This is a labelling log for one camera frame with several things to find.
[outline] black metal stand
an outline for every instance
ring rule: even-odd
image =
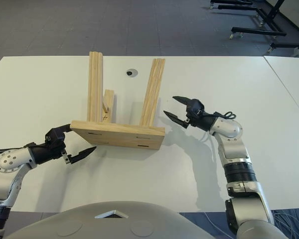
[[[214,8],[214,3],[235,4],[235,5],[252,5],[249,0],[210,0],[210,9]]]
[[[299,43],[271,43],[270,48],[268,49],[268,53],[272,52],[276,48],[296,48],[299,47]]]
[[[234,33],[239,32],[240,35],[243,33],[251,34],[261,34],[261,35],[271,35],[271,36],[286,36],[286,33],[274,22],[274,18],[279,13],[279,8],[285,0],[278,0],[276,5],[267,14],[262,8],[253,6],[233,6],[233,5],[219,5],[218,9],[235,9],[235,10],[251,10],[257,12],[257,17],[260,16],[263,20],[260,22],[259,27],[262,28],[267,24],[271,30],[261,30],[253,28],[243,28],[243,27],[232,27],[232,34],[229,37],[233,38]]]

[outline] white table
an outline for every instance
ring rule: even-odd
[[[299,58],[265,56],[265,59],[299,106]]]
[[[104,89],[115,90],[117,123],[138,124],[153,57],[104,57]],[[139,74],[129,78],[125,71]],[[52,127],[85,120],[87,56],[4,57],[0,61],[0,148],[42,143]],[[224,211],[228,198],[217,143],[181,129],[180,95],[207,112],[233,111],[272,209],[299,207],[299,108],[263,57],[166,57],[155,125],[166,128],[159,151],[98,146],[65,165],[51,160],[30,171],[14,211],[59,212],[100,201],[134,200],[177,212]],[[68,153],[90,145],[67,133]]]

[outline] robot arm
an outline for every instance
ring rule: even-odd
[[[64,132],[70,132],[70,125],[51,129],[45,135],[45,142],[29,143],[23,148],[0,150],[0,239],[11,207],[14,205],[21,184],[27,172],[38,164],[63,156],[65,163],[75,163],[88,156],[96,147],[88,148],[72,157],[65,151]]]
[[[218,142],[218,153],[227,179],[226,188],[231,197],[225,202],[230,230],[237,234],[237,238],[286,238],[274,226],[273,215],[241,139],[243,128],[234,120],[236,115],[232,112],[208,114],[199,100],[173,98],[186,105],[187,120],[181,121],[164,111],[172,121],[184,128],[192,125],[207,131]]]

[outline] gray carpet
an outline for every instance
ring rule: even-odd
[[[232,26],[257,27],[253,11],[208,7],[208,0],[0,0],[0,59],[88,55],[91,50],[132,56],[261,56],[269,48],[269,36],[229,40]],[[277,22],[288,33],[279,40],[299,42],[295,28],[282,17]],[[272,55],[291,53],[277,49]]]

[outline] wooden plank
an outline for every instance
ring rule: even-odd
[[[103,54],[90,52],[88,121],[102,122],[103,107]]]
[[[103,108],[102,113],[102,122],[104,123],[112,123],[112,115],[113,115],[113,104],[114,104],[114,91],[105,90],[103,103],[107,104],[107,112]]]
[[[91,121],[91,96],[92,96],[92,61],[93,61],[93,54],[90,51],[89,54],[89,85],[88,85],[88,110],[87,110],[87,121]]]
[[[71,129],[91,144],[159,149],[165,128],[74,120]]]
[[[141,126],[153,126],[165,59],[153,59],[144,99]]]

